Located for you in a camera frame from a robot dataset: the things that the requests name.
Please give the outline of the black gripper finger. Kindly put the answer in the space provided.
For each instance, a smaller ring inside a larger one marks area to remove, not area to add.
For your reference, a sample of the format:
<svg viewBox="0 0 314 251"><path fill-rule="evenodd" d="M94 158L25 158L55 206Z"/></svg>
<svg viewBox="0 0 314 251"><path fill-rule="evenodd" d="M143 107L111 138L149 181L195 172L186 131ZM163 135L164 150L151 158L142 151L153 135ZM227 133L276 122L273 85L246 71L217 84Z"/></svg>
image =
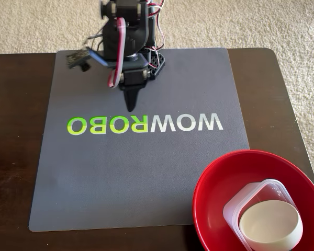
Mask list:
<svg viewBox="0 0 314 251"><path fill-rule="evenodd" d="M139 95L139 89L132 89L132 90L123 90L124 99L126 103L126 107L128 112L132 112L137 103L138 95Z"/></svg>

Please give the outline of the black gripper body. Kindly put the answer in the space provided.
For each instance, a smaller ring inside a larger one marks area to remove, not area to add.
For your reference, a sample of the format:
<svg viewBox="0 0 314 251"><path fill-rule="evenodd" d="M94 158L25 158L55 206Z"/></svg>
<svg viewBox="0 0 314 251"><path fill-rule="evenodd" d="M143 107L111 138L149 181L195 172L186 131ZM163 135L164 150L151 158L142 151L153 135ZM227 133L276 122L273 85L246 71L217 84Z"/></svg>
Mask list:
<svg viewBox="0 0 314 251"><path fill-rule="evenodd" d="M144 55L125 57L119 88L125 90L132 86L144 85L148 78L148 65Z"/></svg>

